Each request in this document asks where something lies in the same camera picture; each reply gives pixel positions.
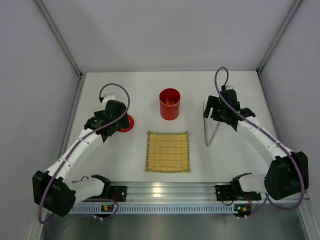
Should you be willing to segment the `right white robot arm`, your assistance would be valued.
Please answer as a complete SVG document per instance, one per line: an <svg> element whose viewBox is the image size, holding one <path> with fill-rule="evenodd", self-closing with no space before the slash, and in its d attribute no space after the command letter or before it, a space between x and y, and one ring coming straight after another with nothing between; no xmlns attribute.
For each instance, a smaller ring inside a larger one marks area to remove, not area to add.
<svg viewBox="0 0 320 240"><path fill-rule="evenodd" d="M239 194L258 192L281 200L309 188L309 161L302 151L294 152L276 140L249 108L241 108L233 89L210 95L203 117L231 126L255 148L268 165L266 173L243 173L234 177L231 186Z"/></svg>

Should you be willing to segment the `metal tongs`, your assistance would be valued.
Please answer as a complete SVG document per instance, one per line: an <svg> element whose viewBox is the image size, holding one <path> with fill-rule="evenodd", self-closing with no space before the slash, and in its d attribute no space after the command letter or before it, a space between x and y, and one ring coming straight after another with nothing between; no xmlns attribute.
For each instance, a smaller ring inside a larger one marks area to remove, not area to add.
<svg viewBox="0 0 320 240"><path fill-rule="evenodd" d="M209 118L203 118L203 129L204 129L204 144L205 144L205 147L208 148L211 143L213 142L215 136L216 136L216 133L219 129L219 126L220 126L220 122L219 121L214 121L213 123L213 130L212 132L210 132L209 130L209 126L208 126L208 120Z"/></svg>

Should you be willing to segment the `red lid with handle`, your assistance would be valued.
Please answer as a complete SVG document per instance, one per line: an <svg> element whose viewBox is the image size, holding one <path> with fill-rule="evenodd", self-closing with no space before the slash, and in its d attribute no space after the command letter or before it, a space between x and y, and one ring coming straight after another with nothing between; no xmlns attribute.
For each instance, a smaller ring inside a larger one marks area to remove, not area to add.
<svg viewBox="0 0 320 240"><path fill-rule="evenodd" d="M128 117L128 121L129 121L129 127L119 130L119 132L121 132L121 133L127 133L127 132L131 131L132 128L134 127L135 121L134 121L133 117L129 114L127 115L127 117Z"/></svg>

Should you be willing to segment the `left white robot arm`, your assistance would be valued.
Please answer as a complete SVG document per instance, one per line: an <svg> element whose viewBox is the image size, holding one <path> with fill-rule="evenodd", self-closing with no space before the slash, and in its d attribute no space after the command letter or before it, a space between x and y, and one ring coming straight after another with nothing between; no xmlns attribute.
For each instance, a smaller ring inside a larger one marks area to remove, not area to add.
<svg viewBox="0 0 320 240"><path fill-rule="evenodd" d="M34 202L64 217L73 206L89 198L105 199L111 192L111 181L94 174L73 181L73 177L91 153L114 133L130 127L127 108L123 102L108 100L105 108L94 112L71 147L46 171L38 170L32 177Z"/></svg>

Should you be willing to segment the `red strawberry slice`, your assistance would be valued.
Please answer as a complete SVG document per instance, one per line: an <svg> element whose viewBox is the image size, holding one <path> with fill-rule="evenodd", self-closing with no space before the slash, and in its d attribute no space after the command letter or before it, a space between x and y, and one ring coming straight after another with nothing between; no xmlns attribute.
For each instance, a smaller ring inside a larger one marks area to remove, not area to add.
<svg viewBox="0 0 320 240"><path fill-rule="evenodd" d="M166 98L164 99L164 104L165 104L166 106L173 106L173 105L176 104L176 102L175 102L174 100L166 97Z"/></svg>

